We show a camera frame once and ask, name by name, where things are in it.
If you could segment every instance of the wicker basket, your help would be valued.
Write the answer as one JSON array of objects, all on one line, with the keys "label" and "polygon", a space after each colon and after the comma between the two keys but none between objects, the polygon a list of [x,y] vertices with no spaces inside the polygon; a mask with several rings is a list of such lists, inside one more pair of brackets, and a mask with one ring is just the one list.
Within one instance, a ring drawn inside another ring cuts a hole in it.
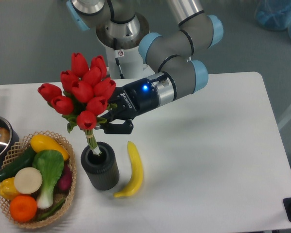
[{"label": "wicker basket", "polygon": [[[16,222],[12,219],[9,211],[10,207],[10,201],[6,200],[5,198],[0,196],[0,207],[2,209],[3,214],[9,219],[10,222],[13,224],[21,227],[21,228],[28,228],[28,229],[35,229],[35,228],[40,228],[47,226],[54,221],[58,220],[70,207],[71,202],[74,197],[74,191],[75,191],[75,186],[76,186],[76,176],[77,176],[77,170],[76,170],[76,163],[75,163],[75,156],[74,152],[72,149],[72,146],[70,143],[61,135],[58,133],[46,131],[46,132],[35,132],[33,134],[30,134],[26,137],[24,137],[22,140],[19,142],[16,142],[11,149],[8,151],[7,155],[5,156],[5,160],[3,161],[2,168],[7,166],[9,163],[14,161],[15,158],[17,158],[29,145],[30,145],[30,140],[31,138],[36,135],[36,134],[44,134],[52,137],[55,139],[59,144],[61,144],[69,153],[70,158],[69,158],[69,163],[68,166],[71,169],[72,172],[72,185],[69,190],[69,192],[61,192],[58,188],[55,187],[54,189],[54,204],[58,203],[62,198],[65,198],[65,203],[61,207],[60,210],[58,210],[56,213],[54,213],[52,216],[48,217],[47,219],[43,221],[35,221],[34,219],[29,221],[29,222]],[[47,212],[48,209],[46,210],[37,210],[37,215],[42,214],[44,212]]]}]

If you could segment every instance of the blue joint cap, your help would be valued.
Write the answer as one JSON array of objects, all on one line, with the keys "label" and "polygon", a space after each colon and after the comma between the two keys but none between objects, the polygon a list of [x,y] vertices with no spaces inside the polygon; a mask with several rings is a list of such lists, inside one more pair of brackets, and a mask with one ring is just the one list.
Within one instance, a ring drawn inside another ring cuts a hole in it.
[{"label": "blue joint cap", "polygon": [[138,51],[139,51],[140,56],[145,62],[146,62],[146,54],[151,44],[157,37],[160,37],[160,36],[161,35],[158,33],[149,33],[140,41]]},{"label": "blue joint cap", "polygon": [[81,19],[81,17],[78,15],[76,10],[73,8],[70,0],[67,1],[67,8],[69,12],[71,13],[71,16],[73,17],[74,21],[77,23],[77,26],[82,30],[90,30],[90,28],[84,23],[84,21]]},{"label": "blue joint cap", "polygon": [[212,24],[213,24],[213,38],[212,38],[212,43],[210,45],[211,47],[222,39],[224,30],[223,30],[222,22],[218,19],[217,16],[208,16],[208,17],[212,20]]},{"label": "blue joint cap", "polygon": [[192,60],[190,62],[192,62],[194,69],[195,69],[196,82],[195,82],[195,90],[193,92],[193,93],[195,93],[196,91],[204,88],[207,85],[207,83],[208,83],[208,71],[202,62],[200,62],[198,60]]}]

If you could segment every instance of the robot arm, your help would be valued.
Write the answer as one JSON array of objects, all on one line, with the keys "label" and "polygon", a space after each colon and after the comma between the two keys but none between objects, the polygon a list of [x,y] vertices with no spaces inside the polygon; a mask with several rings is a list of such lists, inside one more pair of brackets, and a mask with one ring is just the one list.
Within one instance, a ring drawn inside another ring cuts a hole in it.
[{"label": "robot arm", "polygon": [[[97,129],[101,128],[105,133],[131,133],[132,120],[136,116],[206,86],[206,67],[200,61],[191,61],[190,57],[222,39],[221,21],[216,16],[207,16],[199,0],[167,2],[179,26],[179,31],[170,37],[148,33],[147,23],[134,12],[131,4],[120,4],[115,0],[71,0],[67,3],[71,13],[79,17],[78,23],[96,27],[98,38],[104,45],[113,50],[138,47],[142,59],[155,72],[147,78],[117,87],[108,101],[116,103],[117,108],[102,116],[107,123]],[[125,122],[112,124],[115,119]]]}]

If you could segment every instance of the blue plastic bag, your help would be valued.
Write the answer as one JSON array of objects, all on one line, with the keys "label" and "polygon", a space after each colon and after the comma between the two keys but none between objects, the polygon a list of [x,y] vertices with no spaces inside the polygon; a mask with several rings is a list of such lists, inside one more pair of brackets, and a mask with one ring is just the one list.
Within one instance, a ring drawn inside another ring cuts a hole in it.
[{"label": "blue plastic bag", "polygon": [[259,1],[255,19],[268,30],[288,30],[291,38],[291,0]]}]

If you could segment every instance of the flower stem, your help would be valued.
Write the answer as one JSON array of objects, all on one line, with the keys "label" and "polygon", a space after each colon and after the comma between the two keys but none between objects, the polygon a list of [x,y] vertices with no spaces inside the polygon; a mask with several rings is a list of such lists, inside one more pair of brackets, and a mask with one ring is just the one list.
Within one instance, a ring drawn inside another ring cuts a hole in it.
[{"label": "flower stem", "polygon": [[96,154],[96,155],[101,154],[97,141],[94,137],[93,130],[84,130],[84,132],[87,138],[87,144],[91,148],[93,154]]}]

